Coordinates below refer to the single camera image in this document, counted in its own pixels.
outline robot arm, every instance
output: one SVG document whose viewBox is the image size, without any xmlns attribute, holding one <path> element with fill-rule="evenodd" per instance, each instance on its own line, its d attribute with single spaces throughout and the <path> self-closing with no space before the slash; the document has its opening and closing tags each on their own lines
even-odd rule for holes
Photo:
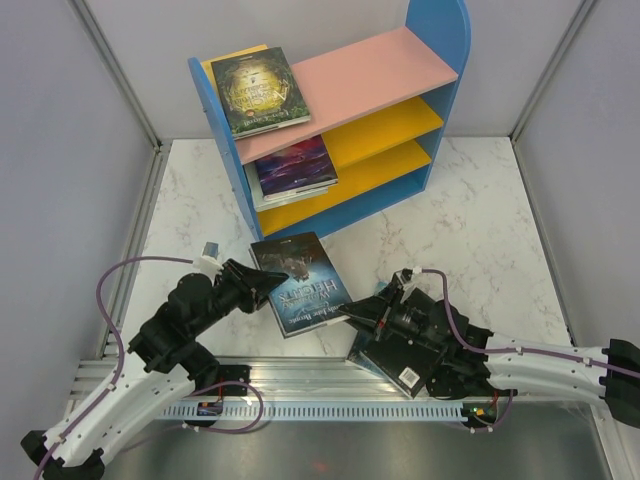
<svg viewBox="0 0 640 480">
<path fill-rule="evenodd" d="M 611 340 L 608 348 L 551 346 L 476 327 L 449 304 L 442 272 L 425 271 L 442 276 L 443 300 L 408 288 L 412 276 L 422 272 L 420 268 L 396 272 L 381 292 L 344 305 L 340 311 L 376 342 L 373 348 L 379 357 L 388 349 L 394 361 L 400 361 L 397 342 L 401 338 L 407 342 L 402 352 L 407 364 L 411 358 L 429 359 L 414 362 L 412 374 L 431 396 L 461 399 L 491 396 L 496 391 L 558 396 L 606 405 L 616 420 L 640 428 L 637 347 L 623 340 Z"/>
<path fill-rule="evenodd" d="M 166 407 L 219 381 L 223 367 L 196 338 L 235 308 L 245 313 L 261 308 L 288 276 L 231 259 L 217 270 L 209 272 L 213 283 L 201 273 L 180 279 L 131 340 L 117 380 L 108 376 L 69 418 L 25 436 L 22 447 L 29 457 L 38 465 L 44 459 L 45 480 L 101 478 L 105 465 Z M 104 400 L 90 408 L 100 396 Z"/>
</svg>

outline yellow shelf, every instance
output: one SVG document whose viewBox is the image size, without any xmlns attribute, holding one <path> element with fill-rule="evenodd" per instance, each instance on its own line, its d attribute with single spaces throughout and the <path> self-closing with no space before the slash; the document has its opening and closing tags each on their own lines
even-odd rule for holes
<svg viewBox="0 0 640 480">
<path fill-rule="evenodd" d="M 385 150 L 338 172 L 338 184 L 329 187 L 329 193 L 258 212 L 262 233 L 264 236 L 271 235 L 423 167 L 430 161 L 429 155 L 414 140 Z"/>
<path fill-rule="evenodd" d="M 420 97 L 413 97 L 322 134 L 340 170 L 437 130 L 444 122 Z"/>
</svg>

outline book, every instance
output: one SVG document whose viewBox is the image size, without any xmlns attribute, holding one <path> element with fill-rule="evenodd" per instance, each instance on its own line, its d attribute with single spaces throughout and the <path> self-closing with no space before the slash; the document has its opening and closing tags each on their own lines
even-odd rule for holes
<svg viewBox="0 0 640 480">
<path fill-rule="evenodd" d="M 335 185 L 338 175 L 320 135 L 283 148 L 245 166 L 258 178 L 265 201 L 300 195 Z"/>
<path fill-rule="evenodd" d="M 351 297 L 315 233 L 252 243 L 250 252 L 259 269 L 289 275 L 269 295 L 285 338 L 348 318 L 337 310 Z"/>
<path fill-rule="evenodd" d="M 214 60 L 211 69 L 234 138 L 311 119 L 282 48 Z"/>
<path fill-rule="evenodd" d="M 355 365 L 362 370 L 366 370 L 369 373 L 373 373 L 377 377 L 386 378 L 387 376 L 384 372 L 380 370 L 375 363 L 362 354 L 362 350 L 365 349 L 370 341 L 370 335 L 358 330 L 356 338 L 353 340 L 353 344 L 351 345 L 351 349 L 347 354 L 347 358 L 345 358 L 345 362 Z"/>
<path fill-rule="evenodd" d="M 213 75 L 213 68 L 211 68 L 211 64 L 213 62 L 217 62 L 218 60 L 224 60 L 226 58 L 238 57 L 240 55 L 248 55 L 250 53 L 259 52 L 260 50 L 266 50 L 267 48 L 269 48 L 269 47 L 267 47 L 266 45 L 256 45 L 255 47 L 245 48 L 244 50 L 239 50 L 237 52 L 228 53 L 228 54 L 222 55 L 220 57 L 215 57 L 215 58 L 210 58 L 209 60 L 204 60 L 204 61 L 200 62 L 200 65 L 202 65 L 202 69 L 204 70 L 204 73 L 207 75 L 207 78 L 209 79 L 209 82 L 211 83 L 211 86 L 213 87 L 213 90 L 217 94 L 218 93 L 218 85 L 216 85 L 216 77 Z"/>
<path fill-rule="evenodd" d="M 439 364 L 437 352 L 416 343 L 409 344 L 399 335 L 370 341 L 361 352 L 409 398 L 418 395 Z"/>
<path fill-rule="evenodd" d="M 244 171 L 247 176 L 247 183 L 249 183 L 249 190 L 251 191 L 251 200 L 253 201 L 253 208 L 256 212 L 264 212 L 271 208 L 283 207 L 292 202 L 298 202 L 300 200 L 306 200 L 307 198 L 315 197 L 329 192 L 328 187 L 317 187 L 296 195 L 289 195 L 282 198 L 276 198 L 275 200 L 267 200 L 262 193 L 262 187 L 260 186 L 260 179 L 258 178 L 258 172 L 253 163 L 249 163 L 244 166 Z"/>
</svg>

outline barcode sticker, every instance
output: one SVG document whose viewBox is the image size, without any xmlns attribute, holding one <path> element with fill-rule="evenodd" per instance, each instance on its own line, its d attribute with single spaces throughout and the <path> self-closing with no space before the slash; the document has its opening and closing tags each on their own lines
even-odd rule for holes
<svg viewBox="0 0 640 480">
<path fill-rule="evenodd" d="M 398 378 L 407 387 L 413 388 L 413 386 L 418 383 L 418 380 L 420 380 L 420 375 L 411 370 L 409 367 L 406 367 Z"/>
</svg>

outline marble surface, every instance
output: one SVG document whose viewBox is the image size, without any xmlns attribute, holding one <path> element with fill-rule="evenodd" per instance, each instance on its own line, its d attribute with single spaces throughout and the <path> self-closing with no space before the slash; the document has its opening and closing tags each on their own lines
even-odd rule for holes
<svg viewBox="0 0 640 480">
<path fill-rule="evenodd" d="M 145 255 L 194 258 L 207 241 L 220 259 L 252 265 L 253 241 L 212 140 L 173 142 Z M 568 345 L 558 299 L 511 145 L 506 138 L 449 138 L 425 192 L 322 240 L 354 299 L 415 265 L 444 270 L 453 304 L 471 321 L 530 341 Z M 126 313 L 125 342 L 189 266 L 141 264 Z M 421 284 L 440 298 L 439 278 Z M 284 340 L 269 307 L 234 312 L 200 337 L 216 355 L 344 357 L 345 324 Z"/>
</svg>

